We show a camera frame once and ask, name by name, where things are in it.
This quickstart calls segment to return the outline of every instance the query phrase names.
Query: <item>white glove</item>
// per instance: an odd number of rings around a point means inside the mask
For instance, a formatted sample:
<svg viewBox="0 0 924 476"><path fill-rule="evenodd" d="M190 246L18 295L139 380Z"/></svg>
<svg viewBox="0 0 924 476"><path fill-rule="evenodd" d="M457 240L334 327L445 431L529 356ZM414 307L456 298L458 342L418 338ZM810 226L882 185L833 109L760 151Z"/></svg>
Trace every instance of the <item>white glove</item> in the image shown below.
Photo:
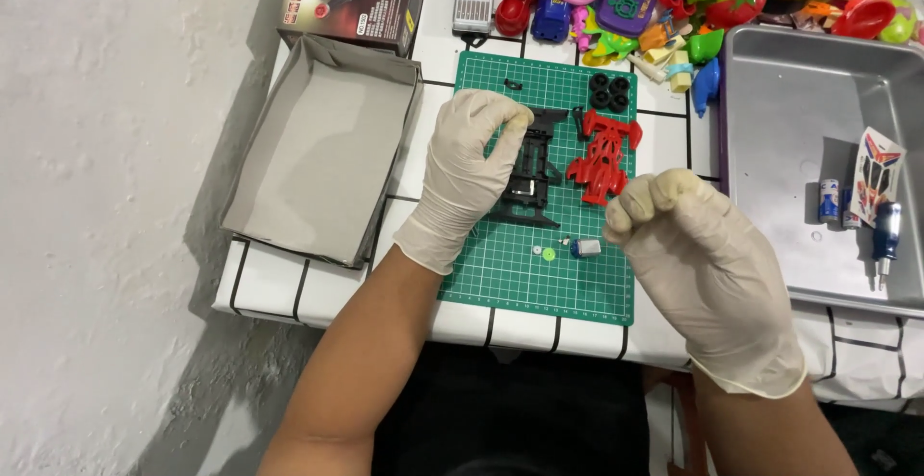
<svg viewBox="0 0 924 476"><path fill-rule="evenodd" d="M510 180L532 111L492 91L461 90L440 108L427 147L423 196L395 233L405 256L442 275L471 228L491 210ZM484 145L506 123L484 158Z"/></svg>
<svg viewBox="0 0 924 476"><path fill-rule="evenodd" d="M728 197L686 169L642 175L607 205L603 237L724 391L782 399L802 384L780 265Z"/></svg>

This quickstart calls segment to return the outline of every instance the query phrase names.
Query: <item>white wall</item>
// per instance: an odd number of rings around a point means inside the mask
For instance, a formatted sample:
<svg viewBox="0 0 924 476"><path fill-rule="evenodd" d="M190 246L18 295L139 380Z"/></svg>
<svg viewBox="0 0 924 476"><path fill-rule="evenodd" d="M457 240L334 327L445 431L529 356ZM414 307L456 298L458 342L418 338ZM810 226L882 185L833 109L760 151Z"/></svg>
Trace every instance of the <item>white wall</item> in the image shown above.
<svg viewBox="0 0 924 476"><path fill-rule="evenodd" d="M0 0L3 476L252 474L314 340L208 308L279 2Z"/></svg>

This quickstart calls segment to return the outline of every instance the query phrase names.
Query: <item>green cutting mat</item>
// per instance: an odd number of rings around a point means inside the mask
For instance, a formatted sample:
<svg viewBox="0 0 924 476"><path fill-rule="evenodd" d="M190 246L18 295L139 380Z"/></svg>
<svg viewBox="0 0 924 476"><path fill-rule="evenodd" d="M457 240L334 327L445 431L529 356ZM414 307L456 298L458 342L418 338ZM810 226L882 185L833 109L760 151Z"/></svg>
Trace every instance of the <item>green cutting mat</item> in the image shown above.
<svg viewBox="0 0 924 476"><path fill-rule="evenodd" d="M589 109L588 81L599 71L464 51L459 54L456 89L493 90L530 108L571 110L582 105ZM638 92L635 75L603 71L609 77L625 77L632 88L625 113L615 116L607 111L602 115L623 122L634 120ZM523 90L505 87L506 78L523 83ZM575 157L586 153L587 143L578 142L570 115L555 125L549 160L562 174ZM633 178L635 151L629 150L628 139L623 139L623 153L621 166ZM487 218L478 222L466 239L453 273L443 281L439 298L586 321L632 324L635 276L622 251L601 238L604 207L580 201L583 192L584 187L571 180L549 186L549 203L543 214L559 222L560 228ZM572 239L600 239L603 254L574 258L568 247L558 242L567 235ZM535 245L554 249L555 260L546 261L533 254Z"/></svg>

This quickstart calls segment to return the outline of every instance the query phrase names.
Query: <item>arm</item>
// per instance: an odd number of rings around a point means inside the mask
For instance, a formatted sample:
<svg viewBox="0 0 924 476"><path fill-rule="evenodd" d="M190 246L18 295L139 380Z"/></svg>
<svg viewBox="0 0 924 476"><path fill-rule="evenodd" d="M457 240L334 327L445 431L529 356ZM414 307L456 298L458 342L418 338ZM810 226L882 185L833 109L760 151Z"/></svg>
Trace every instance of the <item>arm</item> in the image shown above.
<svg viewBox="0 0 924 476"><path fill-rule="evenodd" d="M260 475L369 473L375 428L417 362L442 280L388 251L311 354Z"/></svg>
<svg viewBox="0 0 924 476"><path fill-rule="evenodd" d="M808 381L789 397L773 400L725 393L700 370L693 370L693 380L719 474L857 474Z"/></svg>
<svg viewBox="0 0 924 476"><path fill-rule="evenodd" d="M440 282L501 196L532 120L529 109L490 91L462 90L443 105L421 202L308 360L260 476L369 474L375 429L417 363Z"/></svg>

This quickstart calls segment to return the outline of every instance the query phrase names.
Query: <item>small motor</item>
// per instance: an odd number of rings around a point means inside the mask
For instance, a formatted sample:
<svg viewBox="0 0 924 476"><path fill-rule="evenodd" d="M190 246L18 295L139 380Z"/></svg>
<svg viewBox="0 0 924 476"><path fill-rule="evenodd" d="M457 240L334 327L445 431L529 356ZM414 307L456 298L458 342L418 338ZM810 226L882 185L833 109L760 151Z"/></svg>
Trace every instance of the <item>small motor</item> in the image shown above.
<svg viewBox="0 0 924 476"><path fill-rule="evenodd" d="M599 239L576 239L571 242L571 255L578 259L600 256L600 253Z"/></svg>

